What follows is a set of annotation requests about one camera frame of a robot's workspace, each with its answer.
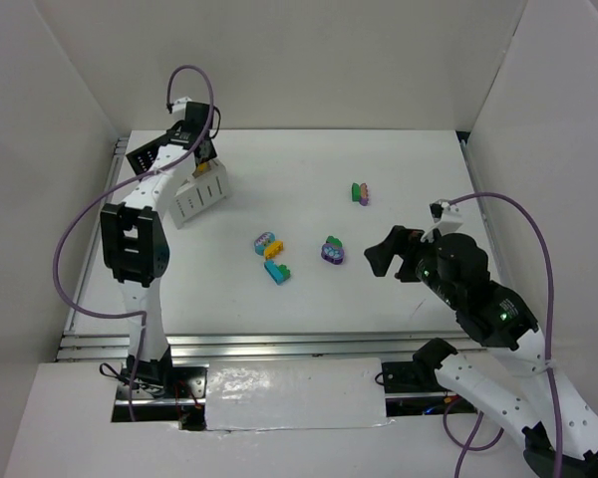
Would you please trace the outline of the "aluminium rail left side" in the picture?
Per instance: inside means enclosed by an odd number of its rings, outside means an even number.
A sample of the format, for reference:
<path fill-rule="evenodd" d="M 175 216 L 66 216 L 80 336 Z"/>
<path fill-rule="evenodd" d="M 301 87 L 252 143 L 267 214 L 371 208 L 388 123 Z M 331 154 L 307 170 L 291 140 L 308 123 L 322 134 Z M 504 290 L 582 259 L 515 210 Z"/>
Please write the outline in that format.
<path fill-rule="evenodd" d="M 104 190 L 109 190 L 111 187 L 113 187 L 117 183 L 117 180 L 118 180 L 121 168 L 122 168 L 122 164 L 124 161 L 124 154 L 126 153 L 127 148 L 128 148 L 129 140 L 130 140 L 130 137 L 128 135 L 118 138 L 118 140 L 115 144 L 115 147 L 114 147 L 112 160 L 111 160 L 111 166 L 110 166 L 107 180 L 106 180 L 106 183 L 104 186 Z M 76 302 L 78 305 L 80 305 L 82 303 L 84 296 L 86 294 L 91 271 L 92 271 L 92 268 L 93 268 L 93 265 L 94 265 L 94 262 L 95 262 L 95 259 L 97 256 L 97 251 L 98 251 L 99 241 L 100 241 L 99 228 L 100 228 L 100 223 L 99 223 L 99 220 L 96 219 L 94 226 L 92 228 L 89 247 L 87 249 L 87 253 L 86 253 L 85 259 L 83 261 L 82 269 L 81 269 L 81 272 L 79 275 L 79 280 L 76 284 L 75 294 L 73 297 L 73 301 Z M 79 315 L 79 313 L 77 311 L 75 311 L 72 308 L 69 309 L 69 312 L 68 312 L 68 315 L 66 318 L 66 322 L 64 325 L 64 329 L 63 329 L 63 336 L 72 336 L 75 333 L 78 315 Z"/>

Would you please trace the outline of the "teal flower lego brick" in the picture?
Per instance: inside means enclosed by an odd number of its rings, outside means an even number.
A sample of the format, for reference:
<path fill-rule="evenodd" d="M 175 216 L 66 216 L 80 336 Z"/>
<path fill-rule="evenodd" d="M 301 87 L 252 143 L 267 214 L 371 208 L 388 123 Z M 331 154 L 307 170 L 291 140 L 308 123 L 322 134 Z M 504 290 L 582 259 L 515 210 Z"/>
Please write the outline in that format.
<path fill-rule="evenodd" d="M 253 248 L 257 255 L 263 256 L 265 249 L 276 240 L 275 234 L 271 231 L 266 231 L 260 234 L 253 241 Z"/>

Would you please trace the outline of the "green lego behind lotus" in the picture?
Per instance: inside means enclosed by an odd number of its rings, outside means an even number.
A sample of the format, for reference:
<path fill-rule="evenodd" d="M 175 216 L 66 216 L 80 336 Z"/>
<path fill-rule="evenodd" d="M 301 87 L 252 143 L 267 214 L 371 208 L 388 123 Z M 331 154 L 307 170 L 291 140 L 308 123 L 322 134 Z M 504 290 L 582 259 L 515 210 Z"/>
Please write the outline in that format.
<path fill-rule="evenodd" d="M 337 247 L 341 247 L 342 246 L 342 242 L 338 238 L 336 238 L 334 236 L 328 236 L 327 239 L 326 239 L 326 242 L 329 243 L 329 244 L 332 244 L 334 246 L 337 246 Z"/>

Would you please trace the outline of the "white foam board front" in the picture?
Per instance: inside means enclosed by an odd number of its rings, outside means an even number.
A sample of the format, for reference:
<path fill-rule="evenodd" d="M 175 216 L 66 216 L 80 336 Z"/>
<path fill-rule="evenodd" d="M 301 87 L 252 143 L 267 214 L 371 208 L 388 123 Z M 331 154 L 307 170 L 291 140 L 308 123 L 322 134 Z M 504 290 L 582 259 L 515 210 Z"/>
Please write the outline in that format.
<path fill-rule="evenodd" d="M 212 431 L 354 429 L 389 422 L 376 358 L 215 361 L 208 367 Z"/>

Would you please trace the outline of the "small green lego brick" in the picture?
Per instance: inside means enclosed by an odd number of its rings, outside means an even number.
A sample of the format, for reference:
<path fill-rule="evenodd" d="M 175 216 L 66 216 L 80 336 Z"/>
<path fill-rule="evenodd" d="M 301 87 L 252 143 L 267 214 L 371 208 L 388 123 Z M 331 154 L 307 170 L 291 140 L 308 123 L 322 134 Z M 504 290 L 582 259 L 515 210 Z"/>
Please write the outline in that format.
<path fill-rule="evenodd" d="M 283 276 L 283 278 L 285 280 L 287 280 L 287 279 L 290 278 L 291 271 L 290 271 L 290 269 L 286 265 L 284 265 L 284 264 L 278 264 L 277 268 L 278 268 L 279 272 L 281 273 L 281 275 Z"/>

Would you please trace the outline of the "black slotted container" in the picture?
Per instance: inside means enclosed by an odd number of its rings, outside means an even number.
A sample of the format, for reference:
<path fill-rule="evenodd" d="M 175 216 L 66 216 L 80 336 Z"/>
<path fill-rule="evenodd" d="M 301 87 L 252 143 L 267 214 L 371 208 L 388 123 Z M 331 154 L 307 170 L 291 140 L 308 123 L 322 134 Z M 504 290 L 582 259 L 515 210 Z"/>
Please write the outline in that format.
<path fill-rule="evenodd" d="M 152 167 L 157 158 L 160 145 L 155 142 L 147 143 L 126 154 L 135 175 L 142 175 Z"/>

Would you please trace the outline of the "aluminium rail right side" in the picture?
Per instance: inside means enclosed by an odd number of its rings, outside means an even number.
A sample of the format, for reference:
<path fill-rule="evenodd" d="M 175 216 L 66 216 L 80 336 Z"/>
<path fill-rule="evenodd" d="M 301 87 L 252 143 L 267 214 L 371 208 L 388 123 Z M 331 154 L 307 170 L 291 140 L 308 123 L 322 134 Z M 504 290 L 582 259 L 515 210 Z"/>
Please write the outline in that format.
<path fill-rule="evenodd" d="M 470 136 L 469 131 L 458 130 L 456 133 L 456 137 L 458 140 L 459 147 L 461 149 L 461 153 L 465 162 L 465 166 L 469 175 L 470 183 L 472 188 L 475 192 L 480 192 L 480 184 L 476 177 L 475 169 L 472 164 L 471 155 L 468 148 L 468 140 Z M 492 225 L 490 222 L 489 217 L 489 209 L 488 209 L 488 199 L 487 198 L 478 198 L 476 200 L 479 208 L 479 213 L 485 228 L 485 232 L 487 235 L 487 239 L 491 248 L 492 257 L 496 266 L 496 271 L 498 272 L 499 281 L 506 285 L 508 283 L 508 274 L 505 269 L 504 261 L 500 255 L 500 251 L 498 248 L 497 239 L 495 233 L 492 229 Z"/>

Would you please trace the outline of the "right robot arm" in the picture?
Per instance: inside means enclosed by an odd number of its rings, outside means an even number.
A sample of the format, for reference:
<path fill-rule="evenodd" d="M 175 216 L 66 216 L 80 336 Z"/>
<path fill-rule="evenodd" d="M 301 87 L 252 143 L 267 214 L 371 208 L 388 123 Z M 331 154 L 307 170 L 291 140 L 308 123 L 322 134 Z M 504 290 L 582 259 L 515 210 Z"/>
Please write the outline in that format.
<path fill-rule="evenodd" d="M 425 284 L 455 313 L 467 335 L 518 380 L 515 394 L 477 371 L 448 342 L 433 339 L 414 363 L 423 376 L 457 393 L 494 421 L 521 447 L 539 477 L 598 477 L 598 415 L 562 371 L 546 358 L 543 331 L 522 298 L 490 277 L 488 256 L 469 236 L 436 234 L 395 226 L 365 250 L 375 276 L 387 274 Z"/>

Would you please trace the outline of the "aluminium table rail front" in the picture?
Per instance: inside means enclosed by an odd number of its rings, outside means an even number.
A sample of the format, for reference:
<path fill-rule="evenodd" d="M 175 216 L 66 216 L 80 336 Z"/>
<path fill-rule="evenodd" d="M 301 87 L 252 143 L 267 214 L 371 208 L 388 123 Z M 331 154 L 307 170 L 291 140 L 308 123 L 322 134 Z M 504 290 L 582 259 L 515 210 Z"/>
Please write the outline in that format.
<path fill-rule="evenodd" d="M 283 334 L 283 335 L 173 335 L 167 339 L 177 363 L 210 359 L 299 359 L 376 357 L 396 359 L 413 354 L 428 341 L 440 338 L 460 352 L 480 352 L 482 346 L 459 332 Z M 129 339 L 121 335 L 65 336 L 57 361 L 122 360 Z"/>

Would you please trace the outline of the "white slotted container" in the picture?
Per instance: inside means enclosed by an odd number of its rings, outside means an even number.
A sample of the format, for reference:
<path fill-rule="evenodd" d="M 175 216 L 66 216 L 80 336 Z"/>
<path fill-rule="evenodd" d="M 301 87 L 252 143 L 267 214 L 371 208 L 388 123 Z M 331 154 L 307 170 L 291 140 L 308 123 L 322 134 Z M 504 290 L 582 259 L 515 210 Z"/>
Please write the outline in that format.
<path fill-rule="evenodd" d="M 231 194 L 225 165 L 212 159 L 203 166 L 186 179 L 169 208 L 176 229 Z"/>

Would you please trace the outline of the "purple lotus lego brick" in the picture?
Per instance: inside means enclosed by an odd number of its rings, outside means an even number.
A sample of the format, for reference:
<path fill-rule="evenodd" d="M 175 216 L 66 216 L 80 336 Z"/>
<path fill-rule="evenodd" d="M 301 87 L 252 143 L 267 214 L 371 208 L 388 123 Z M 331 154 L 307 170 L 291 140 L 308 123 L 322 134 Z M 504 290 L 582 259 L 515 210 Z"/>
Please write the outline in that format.
<path fill-rule="evenodd" d="M 342 246 L 326 242 L 321 247 L 321 258 L 333 265 L 341 265 L 345 260 L 345 250 Z"/>

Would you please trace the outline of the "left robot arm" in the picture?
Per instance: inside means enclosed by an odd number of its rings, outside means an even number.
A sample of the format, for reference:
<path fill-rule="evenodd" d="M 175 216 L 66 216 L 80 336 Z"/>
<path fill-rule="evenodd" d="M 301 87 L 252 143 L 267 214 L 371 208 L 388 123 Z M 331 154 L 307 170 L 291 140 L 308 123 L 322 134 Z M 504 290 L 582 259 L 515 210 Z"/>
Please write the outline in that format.
<path fill-rule="evenodd" d="M 216 158 L 212 144 L 219 109 L 180 99 L 170 107 L 177 121 L 163 135 L 132 150 L 127 159 L 134 173 L 150 172 L 118 204 L 100 213 L 104 262 L 121 286 L 129 318 L 129 379 L 172 386 L 172 357 L 163 330 L 160 278 L 169 262 L 162 219 L 175 195 L 201 164 Z"/>

